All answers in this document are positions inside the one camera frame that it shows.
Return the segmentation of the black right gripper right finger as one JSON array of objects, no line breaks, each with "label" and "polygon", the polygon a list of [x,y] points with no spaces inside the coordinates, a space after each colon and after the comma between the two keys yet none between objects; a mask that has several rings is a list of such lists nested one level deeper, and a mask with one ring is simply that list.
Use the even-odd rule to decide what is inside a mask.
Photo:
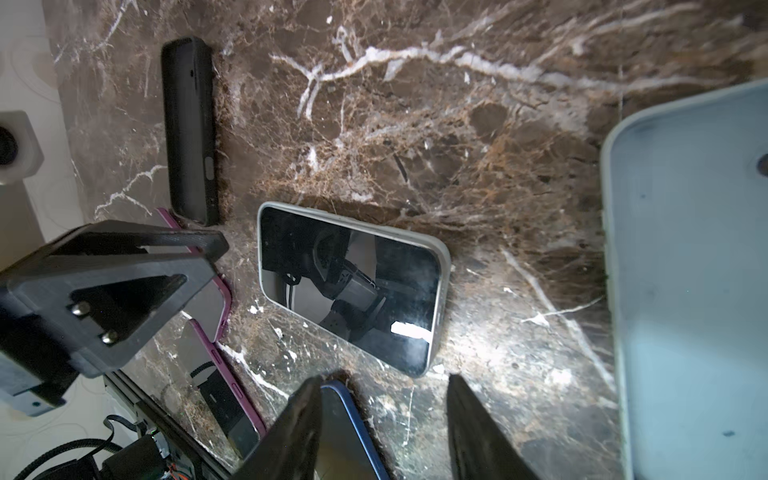
[{"label": "black right gripper right finger", "polygon": [[461,375],[449,377],[446,407],[454,479],[538,479]]}]

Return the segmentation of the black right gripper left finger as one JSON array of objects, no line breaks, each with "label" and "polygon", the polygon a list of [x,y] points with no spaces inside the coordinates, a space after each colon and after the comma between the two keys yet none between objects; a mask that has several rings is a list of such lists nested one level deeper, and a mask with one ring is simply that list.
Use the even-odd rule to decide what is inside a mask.
[{"label": "black right gripper left finger", "polygon": [[322,378],[310,377],[231,479],[313,479],[322,433]]}]

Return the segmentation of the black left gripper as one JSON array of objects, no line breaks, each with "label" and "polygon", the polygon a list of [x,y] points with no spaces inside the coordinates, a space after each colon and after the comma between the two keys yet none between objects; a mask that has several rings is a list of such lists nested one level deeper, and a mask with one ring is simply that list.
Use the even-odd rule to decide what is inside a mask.
[{"label": "black left gripper", "polygon": [[78,374],[124,366],[215,275],[216,230],[108,220],[78,227],[1,272],[1,400],[37,417]]}]

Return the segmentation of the white-edged phone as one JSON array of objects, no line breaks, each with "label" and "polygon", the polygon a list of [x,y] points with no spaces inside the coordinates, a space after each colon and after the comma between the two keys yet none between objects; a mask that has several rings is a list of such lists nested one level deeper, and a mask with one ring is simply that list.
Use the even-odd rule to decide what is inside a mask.
[{"label": "white-edged phone", "polygon": [[412,378],[438,348],[451,257],[439,239],[280,202],[257,219],[262,292]]}]

